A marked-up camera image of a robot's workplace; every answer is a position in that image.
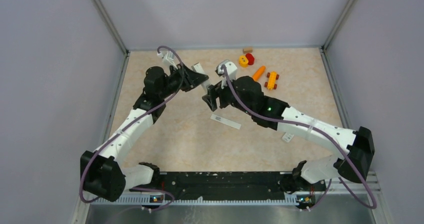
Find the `white remote battery cover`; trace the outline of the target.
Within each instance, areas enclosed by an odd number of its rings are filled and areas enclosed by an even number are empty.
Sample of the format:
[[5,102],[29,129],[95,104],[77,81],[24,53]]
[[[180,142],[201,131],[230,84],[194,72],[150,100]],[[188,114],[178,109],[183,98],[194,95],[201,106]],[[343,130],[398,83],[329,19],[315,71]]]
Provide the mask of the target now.
[[232,128],[235,128],[235,129],[240,129],[241,128],[241,124],[240,123],[237,123],[237,122],[235,122],[235,121],[232,121],[232,120],[229,120],[229,119],[227,119],[227,118],[224,118],[224,117],[221,117],[221,116],[218,116],[218,115],[216,115],[216,114],[211,114],[211,117],[210,117],[212,120],[214,120],[214,121],[217,121],[217,122],[220,122],[220,123],[222,123],[222,124],[224,124],[224,125],[227,125],[227,126],[229,126],[229,127],[232,127]]

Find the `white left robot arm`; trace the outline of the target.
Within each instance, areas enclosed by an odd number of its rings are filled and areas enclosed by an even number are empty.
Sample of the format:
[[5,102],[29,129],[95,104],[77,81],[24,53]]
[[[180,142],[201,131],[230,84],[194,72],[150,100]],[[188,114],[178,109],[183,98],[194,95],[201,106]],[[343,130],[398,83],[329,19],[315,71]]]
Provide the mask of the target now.
[[159,66],[150,67],[145,73],[142,94],[124,122],[95,151],[82,154],[79,197],[84,203],[88,200],[83,192],[114,202],[124,191],[140,185],[149,191],[160,186],[156,165],[145,162],[131,168],[122,168],[121,165],[136,141],[159,119],[167,102],[179,91],[191,91],[209,80],[206,74],[183,64],[169,70],[170,74],[166,74]]

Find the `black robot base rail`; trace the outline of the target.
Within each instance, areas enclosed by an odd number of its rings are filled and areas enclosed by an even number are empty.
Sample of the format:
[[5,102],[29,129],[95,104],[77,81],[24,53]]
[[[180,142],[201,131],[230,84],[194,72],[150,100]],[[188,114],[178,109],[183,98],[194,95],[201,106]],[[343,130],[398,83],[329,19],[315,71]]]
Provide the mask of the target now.
[[140,188],[166,191],[177,201],[283,200],[316,188],[291,172],[161,172]]

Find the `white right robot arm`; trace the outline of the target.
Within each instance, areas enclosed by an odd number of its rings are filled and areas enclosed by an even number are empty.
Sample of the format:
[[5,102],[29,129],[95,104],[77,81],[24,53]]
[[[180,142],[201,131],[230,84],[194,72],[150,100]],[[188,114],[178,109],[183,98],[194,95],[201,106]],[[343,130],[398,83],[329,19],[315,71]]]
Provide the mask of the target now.
[[358,130],[338,127],[315,119],[288,103],[266,96],[261,85],[251,77],[232,81],[232,86],[206,82],[203,101],[212,111],[232,106],[247,113],[264,128],[301,137],[329,150],[332,154],[314,161],[302,161],[293,170],[293,184],[307,190],[312,184],[333,178],[354,183],[367,179],[375,154],[372,132],[366,127]]

